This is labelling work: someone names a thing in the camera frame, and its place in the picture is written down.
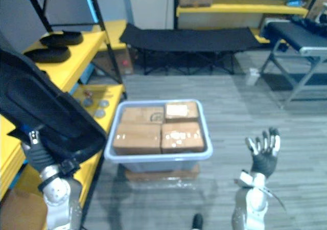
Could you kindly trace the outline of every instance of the metal shelving unit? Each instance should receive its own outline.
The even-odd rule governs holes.
[[[70,26],[94,26],[94,25],[99,25],[101,31],[104,31],[106,34],[106,47],[107,47],[107,51],[108,51],[108,55],[110,60],[112,61],[112,65],[113,65],[113,70],[115,73],[115,76],[112,76],[110,73],[104,71],[108,76],[110,76],[113,80],[115,80],[117,83],[119,84],[123,84],[123,80],[122,80],[122,76],[120,74],[119,68],[118,68],[118,64],[117,61],[114,57],[114,53],[113,50],[111,48],[110,45],[110,40],[109,40],[109,36],[108,36],[108,32],[106,31],[106,27],[105,27],[105,23],[103,21],[101,12],[100,12],[100,7],[98,4],[97,0],[90,0],[91,4],[94,8],[96,17],[97,17],[97,22],[82,22],[82,23],[67,23],[67,24],[50,24],[49,20],[47,19],[47,17],[45,16],[45,12],[46,12],[46,8],[47,8],[47,4],[48,4],[48,0],[43,0],[43,6],[41,7],[41,5],[39,4],[39,2],[37,0],[30,0],[30,2],[32,3],[35,12],[37,13],[37,15],[39,16],[41,22],[43,23],[45,29],[47,30],[48,33],[53,32],[53,27],[70,27]],[[125,99],[127,98],[127,94],[126,92],[123,93]]]

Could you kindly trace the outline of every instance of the metal leg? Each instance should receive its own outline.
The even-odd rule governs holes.
[[[319,67],[320,63],[322,63],[323,61],[324,61],[324,59],[322,60],[321,58],[319,58],[318,60],[316,60],[316,62],[312,63],[310,71],[295,86],[295,88],[292,90],[291,95],[281,105],[281,108],[284,108],[288,103],[290,103],[291,100],[296,96],[296,94],[301,91],[302,87],[305,86],[305,84],[308,82],[308,80],[315,73],[316,69]]]
[[[35,9],[35,12],[37,13],[37,15],[39,16],[41,22],[43,23],[45,29],[48,31],[48,32],[53,32],[51,26],[50,26],[50,23],[48,21],[48,19],[45,17],[44,13],[43,13],[43,10],[40,6],[40,4],[38,3],[37,0],[30,0],[34,9]]]
[[[230,74],[231,75],[234,75],[234,54],[231,53],[230,54],[230,64],[231,64],[231,71],[230,71]]]
[[[116,77],[118,79],[118,83],[123,84],[123,79],[122,79],[121,73],[119,71],[118,64],[117,64],[116,58],[114,56],[114,52],[113,52],[113,50],[111,48],[111,45],[110,45],[110,42],[109,42],[109,36],[108,36],[107,30],[106,30],[106,27],[104,25],[104,22],[103,22],[103,17],[102,17],[102,14],[100,12],[100,7],[99,7],[99,4],[98,4],[98,1],[97,0],[91,0],[91,2],[92,2],[92,5],[94,7],[96,16],[98,18],[98,22],[99,22],[99,26],[101,28],[101,31],[104,31],[107,34],[107,39],[108,39],[108,42],[106,43],[107,44],[107,50],[108,50],[108,54],[109,54],[109,57],[111,59],[112,65],[113,65],[114,72],[115,72]]]
[[[144,75],[147,74],[147,51],[143,50],[143,69],[144,69]]]
[[[261,74],[264,73],[264,71],[265,71],[265,69],[266,69],[268,63],[269,63],[270,60],[272,59],[272,57],[273,57],[275,51],[277,51],[277,49],[278,49],[280,43],[281,43],[281,39],[279,39],[279,40],[276,42],[276,44],[275,44],[274,48],[272,49],[272,51],[270,52],[270,54],[269,54],[267,60],[265,61],[265,63],[264,63],[263,66],[261,67],[261,71],[260,71]]]

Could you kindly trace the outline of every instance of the gray plastic bin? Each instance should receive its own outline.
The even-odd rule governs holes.
[[[147,106],[165,106],[168,102],[187,102],[197,103],[199,110],[199,125],[203,135],[203,152],[173,153],[173,154],[149,154],[149,155],[117,155],[112,143],[115,138],[122,113],[126,107],[147,107]],[[209,137],[207,124],[205,121],[203,108],[198,100],[154,100],[154,101],[124,101],[119,104],[114,117],[109,139],[104,150],[105,159],[111,160],[116,164],[123,164],[127,169],[133,172],[151,172],[151,171],[173,171],[190,170],[199,160],[208,159],[213,153],[213,146]]]

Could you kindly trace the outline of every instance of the white wall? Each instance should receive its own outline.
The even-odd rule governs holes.
[[[98,4],[105,21],[127,18],[124,0],[98,0]]]
[[[134,24],[142,29],[172,29],[174,0],[131,0]]]
[[[0,31],[19,52],[46,32],[29,0],[0,0]]]

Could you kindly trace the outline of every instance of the yellow shelf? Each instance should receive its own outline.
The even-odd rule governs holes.
[[[7,135],[14,128],[15,126],[12,123],[1,116],[0,200],[25,159],[24,153],[20,148],[20,140]]]
[[[126,21],[124,19],[112,20],[104,22],[106,31],[109,36],[110,46],[113,50],[123,50],[126,48],[126,44],[120,42],[119,38],[122,35],[124,29],[126,28]],[[100,31],[100,26],[93,26],[93,32]],[[107,50],[106,44],[101,44],[99,51]]]
[[[299,14],[306,16],[308,10],[290,7],[281,1],[267,0],[215,0],[210,7],[177,7],[176,15],[181,13],[269,13]]]
[[[92,98],[94,104],[86,108],[88,113],[92,116],[94,115],[94,111],[98,108],[98,103],[100,100],[105,99],[109,101],[109,106],[103,109],[106,112],[106,116],[101,119],[95,118],[98,124],[108,133],[115,114],[115,110],[120,102],[121,94],[124,91],[124,86],[121,84],[82,85],[73,94],[74,98],[80,99],[82,101],[84,99],[83,91],[86,89],[93,93]],[[98,152],[93,157],[82,163],[81,169],[77,171],[74,175],[74,178],[83,185],[82,193],[80,196],[80,203],[82,206],[85,203],[87,193],[91,185],[101,154],[102,151]],[[20,190],[41,196],[42,194],[37,190],[37,186],[40,183],[41,180],[39,178],[38,172],[35,171],[31,166],[27,165],[15,187]]]
[[[68,60],[62,63],[36,63],[36,65],[47,72],[51,81],[59,89],[70,91],[104,40],[105,32],[83,33],[83,42],[68,46],[71,52]],[[27,50],[37,48],[44,48],[44,46],[37,41]]]

